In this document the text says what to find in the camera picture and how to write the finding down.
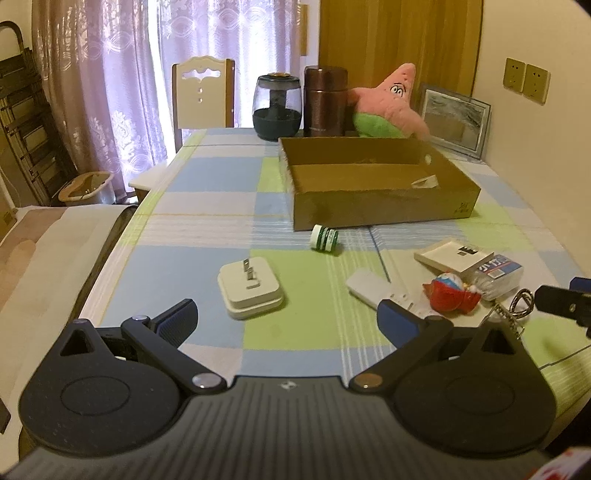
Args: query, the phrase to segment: kinder joy egg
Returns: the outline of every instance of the kinder joy egg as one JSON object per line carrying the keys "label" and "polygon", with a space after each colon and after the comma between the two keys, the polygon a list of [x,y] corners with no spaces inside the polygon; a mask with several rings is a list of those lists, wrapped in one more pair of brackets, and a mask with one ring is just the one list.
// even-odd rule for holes
{"label": "kinder joy egg", "polygon": [[453,273],[441,274],[431,283],[423,284],[423,290],[431,308],[440,313],[453,312],[462,305],[464,299],[462,279]]}
{"label": "kinder joy egg", "polygon": [[431,283],[423,284],[431,308],[440,313],[460,310],[470,313],[480,301],[481,295],[475,287],[465,288],[460,277],[453,273],[437,276]]}

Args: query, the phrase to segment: white basket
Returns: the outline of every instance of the white basket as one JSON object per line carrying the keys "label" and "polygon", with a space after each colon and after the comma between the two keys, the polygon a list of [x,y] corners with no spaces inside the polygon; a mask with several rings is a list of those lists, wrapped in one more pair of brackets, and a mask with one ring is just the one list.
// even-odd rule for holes
{"label": "white basket", "polygon": [[60,190],[58,198],[67,206],[115,203],[114,175],[108,171],[92,171],[78,175]]}

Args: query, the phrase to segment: blue and green tablecloth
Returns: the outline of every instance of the blue and green tablecloth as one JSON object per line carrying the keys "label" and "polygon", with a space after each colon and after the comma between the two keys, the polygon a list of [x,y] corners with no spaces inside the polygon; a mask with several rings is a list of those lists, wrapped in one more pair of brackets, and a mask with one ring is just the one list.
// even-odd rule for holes
{"label": "blue and green tablecloth", "polygon": [[[375,312],[347,292],[366,267],[425,305],[432,273],[413,251],[447,237],[494,250],[525,267],[521,286],[568,286],[581,272],[526,203],[488,166],[454,160],[482,188],[469,219],[344,229],[338,256],[311,251],[293,232],[278,169],[278,146],[251,129],[195,132],[146,197],[109,257],[83,311],[95,325],[155,316],[184,298],[199,325],[181,350],[229,381],[235,375],[340,375],[347,382],[393,351]],[[283,308],[238,321],[224,307],[224,264],[265,257],[285,291]],[[454,319],[477,325],[486,310]],[[550,383],[560,414],[591,388],[591,349],[574,322],[535,311],[524,343]]]}

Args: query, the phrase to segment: patrick star plush toy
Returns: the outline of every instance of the patrick star plush toy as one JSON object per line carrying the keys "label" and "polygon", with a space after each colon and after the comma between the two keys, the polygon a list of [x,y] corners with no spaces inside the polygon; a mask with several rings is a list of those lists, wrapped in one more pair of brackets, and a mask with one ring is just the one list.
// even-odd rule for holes
{"label": "patrick star plush toy", "polygon": [[360,137],[429,137],[427,124],[410,108],[415,74],[415,66],[405,63],[376,88],[349,90],[348,102],[355,106],[353,123]]}

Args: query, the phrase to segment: small green container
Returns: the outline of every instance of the small green container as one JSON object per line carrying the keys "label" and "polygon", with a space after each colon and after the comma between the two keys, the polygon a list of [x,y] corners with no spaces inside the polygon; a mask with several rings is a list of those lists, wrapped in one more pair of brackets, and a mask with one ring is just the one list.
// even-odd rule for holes
{"label": "small green container", "polygon": [[315,225],[310,235],[310,248],[319,252],[333,252],[339,240],[339,231]]}

